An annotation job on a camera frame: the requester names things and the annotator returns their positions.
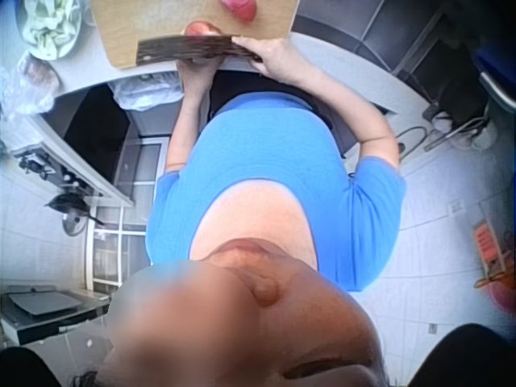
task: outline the white countertop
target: white countertop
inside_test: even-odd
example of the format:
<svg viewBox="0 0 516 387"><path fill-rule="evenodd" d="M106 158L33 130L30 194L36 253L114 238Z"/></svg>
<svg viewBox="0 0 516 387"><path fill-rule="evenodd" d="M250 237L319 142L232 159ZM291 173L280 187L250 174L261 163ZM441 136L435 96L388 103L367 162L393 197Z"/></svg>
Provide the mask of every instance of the white countertop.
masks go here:
<svg viewBox="0 0 516 387"><path fill-rule="evenodd" d="M8 70L16 66L26 49L16 27L14 3L0 2L0 65ZM308 35L293 33L291 40L319 68L370 102L390 110L388 120L396 133L418 125L431 129L431 125L422 118L423 111L429 106L428 102L395 76L360 56ZM73 50L66 57L50 64L60 78L59 95L119 78L176 70L173 61L133 69L114 68L107 60L98 29L84 23ZM227 59L223 69L255 71L245 60L237 58ZM347 156L347 163L355 164L358 161L358 145Z"/></svg>

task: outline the knife blade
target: knife blade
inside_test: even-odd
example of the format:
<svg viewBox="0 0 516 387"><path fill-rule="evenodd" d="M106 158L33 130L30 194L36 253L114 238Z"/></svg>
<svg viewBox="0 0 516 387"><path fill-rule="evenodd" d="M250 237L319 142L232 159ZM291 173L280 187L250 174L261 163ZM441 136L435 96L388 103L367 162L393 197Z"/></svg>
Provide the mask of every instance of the knife blade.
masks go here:
<svg viewBox="0 0 516 387"><path fill-rule="evenodd" d="M136 65L167 60L214 58L216 56L241 56L262 61L254 52L231 41L231 36L166 36L138 42Z"/></svg>

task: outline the white tile floor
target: white tile floor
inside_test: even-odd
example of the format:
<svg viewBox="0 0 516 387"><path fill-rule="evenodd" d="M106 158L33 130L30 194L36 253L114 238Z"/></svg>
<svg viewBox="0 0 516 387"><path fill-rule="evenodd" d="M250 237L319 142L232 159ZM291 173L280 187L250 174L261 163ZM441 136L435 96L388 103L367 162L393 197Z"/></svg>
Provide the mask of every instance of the white tile floor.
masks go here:
<svg viewBox="0 0 516 387"><path fill-rule="evenodd" d="M507 133L485 152L444 144L437 156L402 168L407 196L392 258L378 280L353 294L378 329L392 385L406 385L432 348L460 325L513 333L514 316L499 310L486 288L473 288L484 273L469 220L481 210L498 238L514 232L512 144L514 134Z"/></svg>

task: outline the blue t-shirt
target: blue t-shirt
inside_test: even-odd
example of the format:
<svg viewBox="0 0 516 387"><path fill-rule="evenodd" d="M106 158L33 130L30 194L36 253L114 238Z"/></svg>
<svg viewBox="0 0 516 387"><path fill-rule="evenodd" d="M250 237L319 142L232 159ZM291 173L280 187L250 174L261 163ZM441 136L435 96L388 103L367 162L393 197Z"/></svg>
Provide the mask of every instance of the blue t-shirt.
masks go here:
<svg viewBox="0 0 516 387"><path fill-rule="evenodd" d="M349 178L324 122L279 93L229 102L201 133L188 164L158 181L147 228L151 262L188 260L214 200L252 179L280 183L301 203L325 278L357 291L378 277L396 242L404 180L376 157L362 159Z"/></svg>

